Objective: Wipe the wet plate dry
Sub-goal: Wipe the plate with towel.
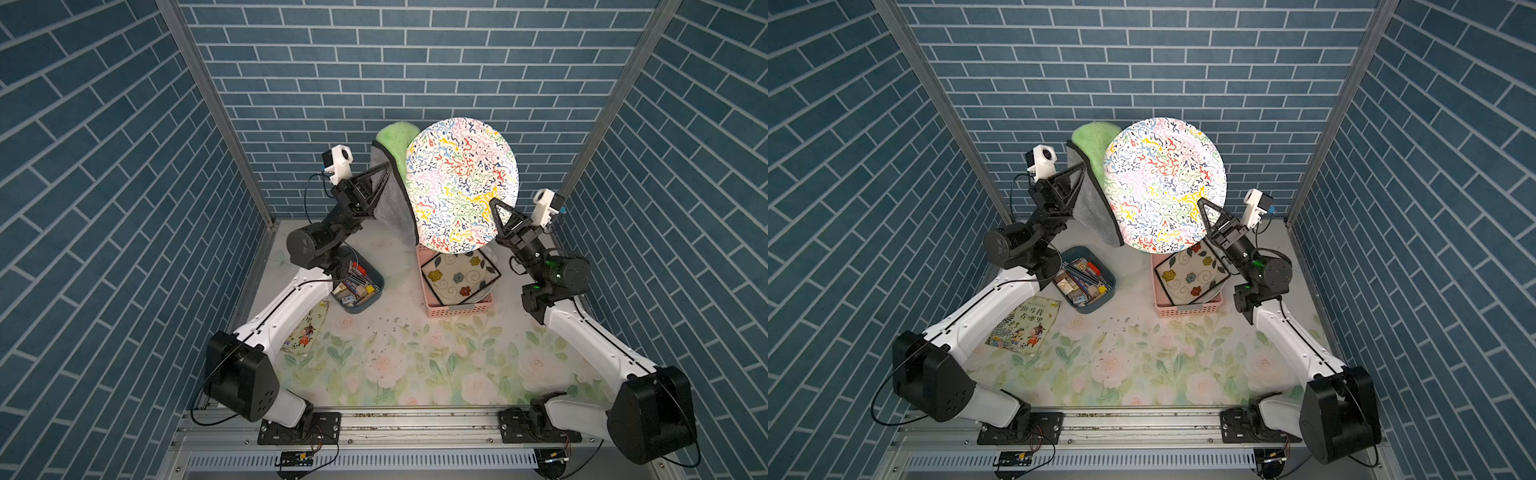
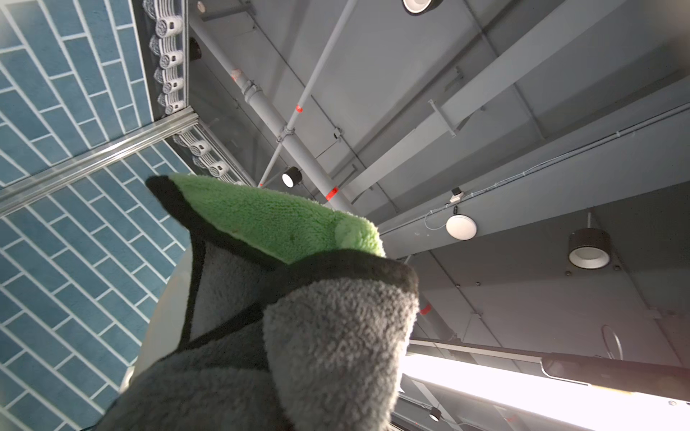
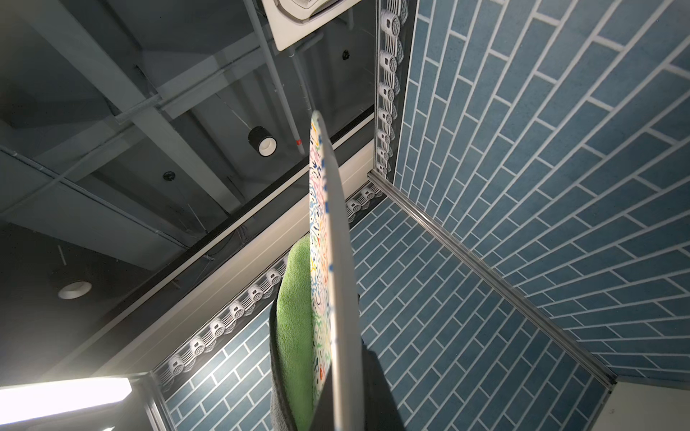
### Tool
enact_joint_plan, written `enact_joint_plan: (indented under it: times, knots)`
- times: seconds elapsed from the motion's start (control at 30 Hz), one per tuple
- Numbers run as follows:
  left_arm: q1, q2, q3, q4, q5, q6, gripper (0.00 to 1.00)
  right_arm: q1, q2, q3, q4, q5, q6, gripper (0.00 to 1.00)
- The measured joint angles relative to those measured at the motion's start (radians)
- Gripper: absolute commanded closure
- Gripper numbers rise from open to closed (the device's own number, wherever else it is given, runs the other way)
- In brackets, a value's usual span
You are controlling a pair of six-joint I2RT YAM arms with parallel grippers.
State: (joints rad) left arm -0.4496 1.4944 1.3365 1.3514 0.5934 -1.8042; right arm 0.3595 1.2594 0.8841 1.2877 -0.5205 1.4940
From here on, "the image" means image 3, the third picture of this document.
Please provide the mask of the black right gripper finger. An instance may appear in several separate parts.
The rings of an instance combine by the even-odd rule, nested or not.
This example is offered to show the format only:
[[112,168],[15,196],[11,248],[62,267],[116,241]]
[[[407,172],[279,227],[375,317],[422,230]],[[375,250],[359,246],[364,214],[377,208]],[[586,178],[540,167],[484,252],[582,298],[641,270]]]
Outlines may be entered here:
[[404,422],[377,354],[362,345],[365,429],[404,431]]

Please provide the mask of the round multicolour squiggle plate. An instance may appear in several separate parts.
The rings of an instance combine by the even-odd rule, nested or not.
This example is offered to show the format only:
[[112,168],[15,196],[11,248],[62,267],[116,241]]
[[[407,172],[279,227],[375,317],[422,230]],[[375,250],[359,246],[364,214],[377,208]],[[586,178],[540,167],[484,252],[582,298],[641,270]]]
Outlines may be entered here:
[[358,292],[339,165],[325,121],[311,117],[309,240],[313,401],[332,396],[335,430],[365,428]]

